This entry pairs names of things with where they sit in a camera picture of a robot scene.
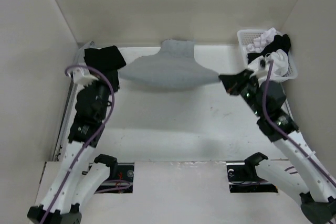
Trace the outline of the grey tank top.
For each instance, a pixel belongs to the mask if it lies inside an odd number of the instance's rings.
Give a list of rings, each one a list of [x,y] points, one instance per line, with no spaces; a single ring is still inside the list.
[[[195,60],[195,42],[169,39],[160,50],[141,56],[119,70],[119,77],[168,89],[189,89],[219,82],[219,73]]]

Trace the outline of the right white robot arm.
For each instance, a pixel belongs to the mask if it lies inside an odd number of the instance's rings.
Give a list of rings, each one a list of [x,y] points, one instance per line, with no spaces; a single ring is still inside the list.
[[[280,83],[266,79],[259,83],[251,70],[219,75],[229,95],[240,96],[257,117],[260,131],[291,162],[294,177],[257,152],[244,160],[244,181],[266,180],[300,207],[311,223],[328,223],[335,218],[335,179],[305,142],[298,125],[282,106],[286,95]]]

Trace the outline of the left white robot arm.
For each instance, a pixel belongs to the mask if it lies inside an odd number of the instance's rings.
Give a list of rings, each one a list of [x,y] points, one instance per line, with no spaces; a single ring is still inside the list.
[[[90,83],[76,97],[76,114],[58,174],[43,200],[27,213],[32,223],[80,223],[81,212],[98,187],[118,175],[117,159],[104,154],[82,174],[112,114],[119,89],[117,70],[102,73],[90,67],[89,71]]]

